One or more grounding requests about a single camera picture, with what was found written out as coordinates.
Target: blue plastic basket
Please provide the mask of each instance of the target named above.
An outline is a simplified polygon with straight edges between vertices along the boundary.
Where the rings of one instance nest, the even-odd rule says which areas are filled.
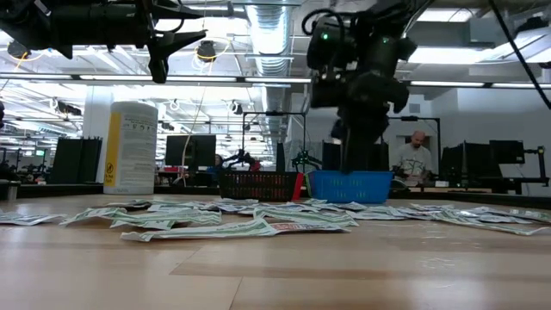
[[[392,172],[314,171],[309,175],[312,198],[328,202],[383,203],[388,198]]]

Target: yellow label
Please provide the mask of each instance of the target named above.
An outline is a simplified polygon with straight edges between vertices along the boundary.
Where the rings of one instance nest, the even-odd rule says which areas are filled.
[[[121,113],[111,113],[109,136],[107,140],[107,155],[105,156],[105,186],[114,187],[119,157],[119,141],[121,135]]]

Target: table surface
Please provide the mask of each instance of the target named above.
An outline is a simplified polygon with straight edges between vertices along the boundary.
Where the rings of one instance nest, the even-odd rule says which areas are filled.
[[[87,207],[128,199],[111,195],[40,198],[5,202],[0,208],[21,214],[73,215]],[[457,208],[478,207],[452,203]],[[224,220],[248,218],[224,215]],[[135,229],[108,229],[108,224],[91,220],[68,227],[0,226],[1,308],[551,308],[549,235],[520,237],[403,220],[362,221],[352,233],[343,234],[139,243],[119,239],[121,232]]]

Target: dark red basket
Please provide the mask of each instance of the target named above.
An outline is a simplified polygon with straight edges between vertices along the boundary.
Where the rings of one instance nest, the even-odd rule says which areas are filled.
[[[290,202],[300,199],[304,175],[298,172],[224,171],[219,175],[220,196],[258,199],[261,202]]]

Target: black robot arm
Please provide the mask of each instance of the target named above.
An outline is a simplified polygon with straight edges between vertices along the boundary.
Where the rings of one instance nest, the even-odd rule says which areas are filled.
[[[75,45],[147,46],[155,83],[166,82],[168,58],[206,32],[159,33],[159,19],[202,18],[170,0],[0,0],[0,28],[29,50],[54,48],[72,59]]]
[[[336,107],[339,120],[331,134],[342,140],[343,172],[368,167],[368,149],[407,104],[409,90],[394,78],[399,59],[417,45],[404,33],[434,0],[380,0],[370,9],[338,13],[317,9],[302,22],[311,35],[308,67],[314,70],[312,108]],[[308,29],[308,21],[323,14]]]

